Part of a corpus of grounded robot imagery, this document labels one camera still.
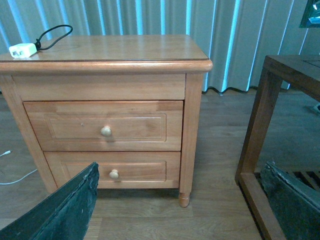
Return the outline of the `black right-camera right gripper right finger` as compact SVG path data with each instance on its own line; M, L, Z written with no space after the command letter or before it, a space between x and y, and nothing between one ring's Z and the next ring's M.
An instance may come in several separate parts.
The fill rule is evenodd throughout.
M260 172L269 205L288 240L320 238L320 193L267 162Z

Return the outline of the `black right-camera right gripper left finger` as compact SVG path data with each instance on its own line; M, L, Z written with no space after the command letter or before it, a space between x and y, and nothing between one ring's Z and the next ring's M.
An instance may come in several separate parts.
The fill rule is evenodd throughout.
M82 240L98 193L99 165L93 162L57 191L0 231L2 240Z

